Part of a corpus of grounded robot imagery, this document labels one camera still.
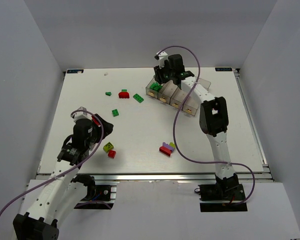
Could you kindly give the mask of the green 2x2 brick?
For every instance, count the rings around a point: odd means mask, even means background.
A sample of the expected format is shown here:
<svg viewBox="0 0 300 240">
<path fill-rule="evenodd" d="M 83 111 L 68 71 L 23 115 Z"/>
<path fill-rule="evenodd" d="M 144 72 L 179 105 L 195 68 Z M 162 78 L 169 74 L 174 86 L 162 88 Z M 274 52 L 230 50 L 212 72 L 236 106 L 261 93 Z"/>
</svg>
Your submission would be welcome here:
<svg viewBox="0 0 300 240">
<path fill-rule="evenodd" d="M 113 109 L 113 110 L 111 111 L 111 113 L 112 113 L 112 116 L 113 116 L 113 117 L 119 116 L 119 111 L 118 111 L 117 109 Z"/>
<path fill-rule="evenodd" d="M 153 90 L 156 91 L 156 92 L 158 91 L 158 89 L 159 89 L 158 86 L 153 87 Z"/>
</svg>

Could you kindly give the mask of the green 2x3 brick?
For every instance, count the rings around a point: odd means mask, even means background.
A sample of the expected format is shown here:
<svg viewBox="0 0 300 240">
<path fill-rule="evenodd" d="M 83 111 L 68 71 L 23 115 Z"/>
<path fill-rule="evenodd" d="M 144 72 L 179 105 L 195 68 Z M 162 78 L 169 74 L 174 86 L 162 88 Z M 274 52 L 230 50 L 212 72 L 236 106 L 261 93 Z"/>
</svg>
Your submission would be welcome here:
<svg viewBox="0 0 300 240">
<path fill-rule="evenodd" d="M 138 103 L 142 103 L 144 101 L 144 98 L 141 97 L 139 94 L 134 94 L 133 98 L 138 102 Z"/>
</svg>

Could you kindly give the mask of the red brick with green top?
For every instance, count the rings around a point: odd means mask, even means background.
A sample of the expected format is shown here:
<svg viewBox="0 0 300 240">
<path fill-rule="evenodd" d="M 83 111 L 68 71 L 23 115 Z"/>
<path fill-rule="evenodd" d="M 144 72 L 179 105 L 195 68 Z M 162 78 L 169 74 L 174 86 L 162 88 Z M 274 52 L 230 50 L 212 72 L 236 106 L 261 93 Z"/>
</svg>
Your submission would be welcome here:
<svg viewBox="0 0 300 240">
<path fill-rule="evenodd" d="M 122 89 L 119 93 L 118 93 L 118 97 L 120 99 L 129 99 L 130 98 L 130 94 L 128 92 L 127 89 Z"/>
</svg>

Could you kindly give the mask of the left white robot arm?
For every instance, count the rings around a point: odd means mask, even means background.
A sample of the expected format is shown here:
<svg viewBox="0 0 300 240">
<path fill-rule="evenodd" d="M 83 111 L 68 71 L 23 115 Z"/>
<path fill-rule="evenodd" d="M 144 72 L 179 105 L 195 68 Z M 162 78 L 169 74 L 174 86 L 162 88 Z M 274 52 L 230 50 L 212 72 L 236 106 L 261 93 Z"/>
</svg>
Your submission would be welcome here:
<svg viewBox="0 0 300 240">
<path fill-rule="evenodd" d="M 113 131 L 113 124 L 98 114 L 72 114 L 72 134 L 63 142 L 48 181 L 24 214 L 17 214 L 13 228 L 18 240 L 56 240 L 59 227 L 81 201 L 99 196 L 94 177 L 79 174 L 92 148 Z"/>
</svg>

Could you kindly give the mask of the red brick near left arm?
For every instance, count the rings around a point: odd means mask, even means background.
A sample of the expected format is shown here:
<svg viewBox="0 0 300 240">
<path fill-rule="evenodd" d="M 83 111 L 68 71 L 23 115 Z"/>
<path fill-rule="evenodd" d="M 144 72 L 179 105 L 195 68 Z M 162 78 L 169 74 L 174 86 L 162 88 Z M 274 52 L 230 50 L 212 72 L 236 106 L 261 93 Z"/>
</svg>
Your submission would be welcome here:
<svg viewBox="0 0 300 240">
<path fill-rule="evenodd" d="M 100 122 L 98 121 L 98 119 L 97 119 L 95 116 L 93 116 L 92 118 L 93 118 L 93 122 L 94 122 L 98 127 L 100 127 L 101 124 L 100 124 Z"/>
</svg>

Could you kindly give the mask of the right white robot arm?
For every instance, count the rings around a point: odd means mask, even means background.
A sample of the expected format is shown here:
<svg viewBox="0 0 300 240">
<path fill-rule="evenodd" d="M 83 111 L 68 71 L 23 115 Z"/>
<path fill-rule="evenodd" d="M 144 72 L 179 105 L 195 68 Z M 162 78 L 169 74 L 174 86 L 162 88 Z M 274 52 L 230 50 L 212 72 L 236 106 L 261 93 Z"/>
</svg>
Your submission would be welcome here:
<svg viewBox="0 0 300 240">
<path fill-rule="evenodd" d="M 183 58 L 179 54 L 168 55 L 165 51 L 155 55 L 158 65 L 154 67 L 154 79 L 159 84 L 172 81 L 200 105 L 199 126 L 206 134 L 215 164 L 215 177 L 218 181 L 237 180 L 227 143 L 229 117 L 224 97 L 216 97 L 199 83 L 199 77 L 186 71 Z"/>
</svg>

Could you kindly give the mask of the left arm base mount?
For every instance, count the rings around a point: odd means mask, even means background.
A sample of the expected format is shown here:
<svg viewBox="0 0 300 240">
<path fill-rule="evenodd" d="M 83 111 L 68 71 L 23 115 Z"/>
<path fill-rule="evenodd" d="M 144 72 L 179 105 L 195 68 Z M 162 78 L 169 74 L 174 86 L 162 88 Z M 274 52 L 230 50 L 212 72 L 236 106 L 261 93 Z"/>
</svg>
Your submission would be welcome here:
<svg viewBox="0 0 300 240">
<path fill-rule="evenodd" d="M 97 183 L 93 176 L 79 174 L 71 183 L 83 185 L 86 196 L 74 207 L 76 210 L 111 210 L 116 199 L 117 186 L 110 183 Z"/>
</svg>

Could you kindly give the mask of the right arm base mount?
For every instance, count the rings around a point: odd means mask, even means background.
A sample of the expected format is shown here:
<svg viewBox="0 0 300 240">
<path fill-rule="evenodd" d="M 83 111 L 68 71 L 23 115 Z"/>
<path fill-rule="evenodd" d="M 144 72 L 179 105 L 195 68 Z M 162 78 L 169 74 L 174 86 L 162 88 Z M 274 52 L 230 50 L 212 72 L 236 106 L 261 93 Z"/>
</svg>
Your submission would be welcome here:
<svg viewBox="0 0 300 240">
<path fill-rule="evenodd" d="M 216 178 L 214 184 L 200 184 L 194 189 L 199 195 L 200 211 L 202 213 L 247 212 L 244 202 L 246 195 L 243 185 L 239 183 L 238 175 L 230 178 Z"/>
</svg>

